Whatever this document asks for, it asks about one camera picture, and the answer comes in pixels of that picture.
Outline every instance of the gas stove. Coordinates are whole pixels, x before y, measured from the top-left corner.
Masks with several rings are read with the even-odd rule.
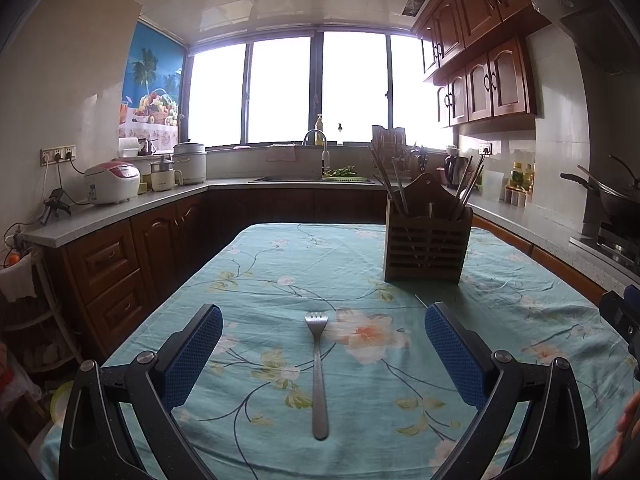
[[[640,237],[621,234],[611,224],[603,222],[597,237],[572,237],[569,241],[628,277],[635,280],[640,278]]]

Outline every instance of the window frame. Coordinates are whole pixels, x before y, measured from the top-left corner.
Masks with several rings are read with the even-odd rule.
[[[182,97],[181,108],[184,117],[180,122],[180,131],[178,133],[179,142],[189,142],[189,99],[191,91],[191,77],[193,75],[193,57],[201,52],[231,46],[234,44],[244,43],[247,45],[244,54],[244,73],[242,76],[242,95],[239,97],[242,103],[241,124],[240,124],[240,142],[238,144],[227,144],[225,146],[207,146],[208,150],[226,150],[234,146],[268,146],[271,142],[247,142],[248,140],[248,117],[249,117],[249,94],[251,90],[251,70],[254,54],[254,43],[256,41],[280,40],[284,38],[311,38],[310,55],[309,55],[309,120],[308,129],[311,130],[316,124],[316,117],[322,113],[322,64],[324,52],[324,33],[325,32],[369,32],[373,34],[382,34],[386,41],[386,74],[387,74],[387,127],[394,127],[394,84],[393,84],[393,66],[391,56],[391,36],[408,36],[415,38],[410,31],[404,29],[389,29],[378,27],[350,27],[341,25],[318,25],[315,27],[290,27],[281,30],[270,30],[265,32],[254,32],[251,34],[240,34],[231,38],[221,38],[218,40],[207,41],[206,43],[191,47],[186,56],[184,64],[185,70],[182,77]],[[422,44],[422,64],[424,65],[424,42]],[[301,132],[300,139],[291,139],[279,142],[302,142]],[[347,146],[366,146],[367,142],[351,142],[345,141]],[[439,153],[444,150],[436,148],[428,148],[428,150]]]

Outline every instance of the electrical socket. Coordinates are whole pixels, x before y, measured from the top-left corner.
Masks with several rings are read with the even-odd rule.
[[[47,164],[56,163],[56,154],[60,155],[60,162],[68,162],[68,158],[65,158],[67,153],[71,153],[71,160],[76,160],[76,145],[59,146],[57,148],[44,148],[40,150],[40,165],[46,166]]]
[[[494,145],[491,142],[486,142],[484,144],[480,144],[478,146],[478,152],[480,155],[483,153],[485,155],[493,155],[494,154]]]

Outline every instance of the window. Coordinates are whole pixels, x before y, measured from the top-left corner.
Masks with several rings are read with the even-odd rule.
[[[310,46],[311,38],[254,43],[248,142],[302,140],[305,136]]]
[[[344,140],[369,142],[371,127],[388,126],[386,37],[326,32],[322,60],[322,123],[328,140],[342,124]]]
[[[406,143],[444,149],[453,142],[452,131],[435,128],[426,120],[435,110],[433,85],[424,83],[421,41],[409,36],[391,36],[394,85],[394,126],[406,131]]]
[[[193,59],[189,137],[205,146],[240,143],[246,45],[207,50]]]

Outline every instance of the poster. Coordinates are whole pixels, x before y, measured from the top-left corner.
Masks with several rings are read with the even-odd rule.
[[[158,152],[173,150],[185,53],[180,44],[138,22],[122,85],[119,137],[150,139]]]

